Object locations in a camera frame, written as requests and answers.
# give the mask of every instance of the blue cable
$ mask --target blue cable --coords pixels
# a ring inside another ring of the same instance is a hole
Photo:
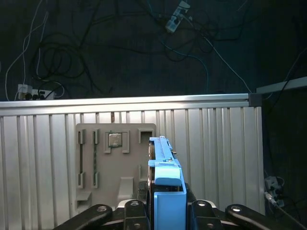
[[[153,9],[152,9],[152,6],[151,6],[151,4],[150,4],[150,0],[147,0],[147,3],[148,3],[148,6],[149,6],[149,8],[150,8],[150,11],[151,11],[151,13],[152,13],[152,15],[153,15]],[[207,69],[207,66],[206,66],[206,64],[203,62],[203,60],[201,60],[199,57],[197,57],[197,56],[194,56],[194,55],[187,55],[187,54],[182,54],[182,53],[180,53],[180,52],[178,52],[178,51],[176,51],[176,50],[174,50],[174,49],[172,49],[172,48],[170,48],[170,47],[168,47],[160,38],[159,38],[159,41],[161,42],[161,44],[162,45],[164,45],[166,48],[168,48],[169,50],[171,50],[171,51],[173,51],[173,52],[175,52],[176,54],[179,54],[179,55],[182,55],[182,56],[186,56],[186,57],[190,57],[190,58],[195,58],[195,59],[197,59],[198,61],[200,61],[201,63],[202,63],[202,65],[205,67],[205,70],[206,70],[206,74],[207,74],[207,86],[206,86],[206,93],[208,93],[208,86],[209,86],[209,72],[208,72],[208,69]]]
[[[169,50],[172,50],[173,52],[175,52],[176,54],[179,54],[179,55],[182,55],[182,56],[187,56],[187,57],[190,57],[190,58],[195,58],[197,59],[198,61],[200,61],[202,63],[202,65],[205,67],[205,70],[206,70],[206,74],[207,74],[207,87],[206,87],[206,93],[208,93],[208,85],[209,85],[209,73],[208,73],[208,69],[207,69],[207,66],[206,64],[197,56],[194,56],[194,55],[187,55],[187,54],[183,54],[183,53],[180,53],[170,47],[168,47],[167,45],[165,45],[163,43],[163,41],[160,40],[160,42],[162,43],[162,45],[164,45],[166,48],[168,48]]]

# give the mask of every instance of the small metal square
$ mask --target small metal square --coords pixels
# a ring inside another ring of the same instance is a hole
[[[122,146],[122,134],[121,133],[109,133],[109,147]]]

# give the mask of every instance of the blue holder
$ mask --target blue holder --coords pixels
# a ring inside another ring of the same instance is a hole
[[[181,192],[155,192],[154,229],[186,229],[187,190],[179,161],[174,158],[172,147],[165,137],[150,138],[154,143],[155,160],[148,165],[155,167],[154,183],[165,186],[182,186]]]

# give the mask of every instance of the electrical outlet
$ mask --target electrical outlet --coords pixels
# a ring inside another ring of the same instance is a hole
[[[41,96],[44,96],[44,100],[54,100],[56,95],[56,93],[52,92],[51,90],[39,90],[39,94]],[[18,100],[19,101],[40,100],[38,97],[38,89],[33,89],[31,85],[18,84]]]
[[[51,90],[39,90],[39,94],[44,96],[44,97],[47,97],[44,100],[54,100],[55,93],[51,92]],[[34,95],[37,95],[37,97],[38,97],[38,90],[37,89],[32,89],[32,97]]]
[[[182,15],[187,14],[189,8],[190,5],[187,4],[185,1],[180,2],[171,19],[167,22],[165,26],[168,32],[174,33],[176,31],[183,19]]]
[[[32,86],[31,85],[18,84],[17,90],[18,90],[18,99],[19,100],[24,100],[26,94],[28,94],[28,93],[32,94]]]
[[[283,207],[283,200],[278,199],[278,195],[281,195],[283,188],[278,184],[277,178],[275,176],[269,176],[264,179],[264,183],[268,193],[274,197],[279,207]]]

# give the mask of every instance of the corrugated metal wall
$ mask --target corrugated metal wall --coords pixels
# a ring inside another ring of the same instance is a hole
[[[75,215],[75,125],[155,123],[198,199],[264,212],[261,108],[0,118],[0,229],[52,229]]]

